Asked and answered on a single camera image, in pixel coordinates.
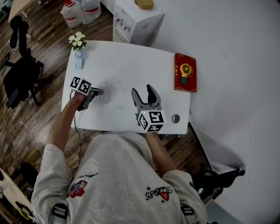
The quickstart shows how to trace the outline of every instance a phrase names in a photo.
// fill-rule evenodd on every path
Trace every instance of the white wall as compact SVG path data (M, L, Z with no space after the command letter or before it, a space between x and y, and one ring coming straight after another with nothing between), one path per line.
M216 202L245 224L280 212L280 5L276 0L154 0L152 47L196 58L190 112L211 164L246 174Z

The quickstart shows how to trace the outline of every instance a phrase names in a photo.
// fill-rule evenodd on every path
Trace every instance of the black cable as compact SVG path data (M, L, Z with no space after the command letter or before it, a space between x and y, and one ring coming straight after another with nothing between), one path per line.
M74 90L72 89L71 92L70 92L70 99L71 99L71 95L72 95L73 92L74 92ZM72 181L74 179L74 172L75 172L75 170L77 170L79 168L80 164L81 164L82 137L81 137L81 133L77 129L76 116L74 116L74 127L75 127L76 132L79 135L79 138L80 138L80 149L79 149L79 159L78 159L78 164L79 165L73 170L73 172L72 172L72 179L71 179L70 183L72 183Z

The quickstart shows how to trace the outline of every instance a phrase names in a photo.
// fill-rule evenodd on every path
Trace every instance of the white container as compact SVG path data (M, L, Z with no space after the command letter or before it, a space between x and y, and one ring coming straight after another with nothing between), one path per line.
M82 0L81 5L85 15L83 24L92 23L96 18L100 17L102 13L100 0Z
M84 13L78 1L66 1L60 13L70 28L77 27L84 21Z
M113 42L145 46L162 17L163 12L156 7L142 10L134 0L115 1Z

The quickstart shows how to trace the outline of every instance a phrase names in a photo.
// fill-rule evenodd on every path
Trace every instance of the wooden floor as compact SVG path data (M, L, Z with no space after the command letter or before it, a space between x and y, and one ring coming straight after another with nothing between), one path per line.
M30 96L17 108L22 121L30 129L34 122L38 122L33 136L41 149L44 149L49 129L61 110L63 83L70 54L69 36L81 31L88 40L112 40L113 17L105 8L103 8L102 16L94 23L70 29L60 14L62 6L62 0L55 0L43 7L39 7L35 3L26 10L28 18L25 21L29 24L29 34L32 36L31 40L27 40L27 45L31 49L32 56L45 64L43 75L40 78L53 76L52 84L39 86L39 91L36 93L38 99L42 101L41 107L36 107ZM3 60L7 42L12 35L7 21L0 25L0 31L0 60ZM7 51L11 53L12 61L14 51L10 47ZM14 60L17 61L19 58L20 55L17 51ZM15 110L6 108L7 97L4 87L2 87L1 96L0 167L11 175L22 162L28 162L39 171L42 157L33 144L31 132L20 123ZM83 142L82 151L85 151L99 131L80 131ZM187 166L193 173L197 173L200 164L208 166L203 151L191 130L180 138L175 135L161 137L179 169L184 170L184 166ZM79 136L72 129L65 151L66 162L70 168L77 165L78 149Z

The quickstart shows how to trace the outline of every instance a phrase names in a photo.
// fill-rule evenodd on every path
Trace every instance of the white table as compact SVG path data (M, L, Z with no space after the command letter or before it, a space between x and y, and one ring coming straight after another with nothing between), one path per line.
M19 187L14 183L14 181L9 177L9 175L0 168L1 173L3 174L3 181L0 181L0 188L3 191L3 194L7 200L18 209L16 202L26 206L30 211L31 203L24 195L24 193L19 189Z
M27 18L27 14L24 12L30 4L32 4L35 0L14 0L12 3L12 7L10 9L8 22L10 23L12 19L22 13L25 18Z
M138 126L131 96L135 88L147 102L147 84L161 97L161 107L165 112L166 124L162 134L186 134L189 118L190 93L174 90L174 54L139 45L105 41L87 41L84 68L75 69L75 57L71 51L67 66L62 109L69 101L70 83L74 76L92 82L92 87L102 88L105 81L115 83L125 89L114 87L105 93L105 103L125 108L111 108L94 98L87 110L76 112L79 128L103 131L132 131L143 133ZM179 114L180 122L174 124L172 116Z

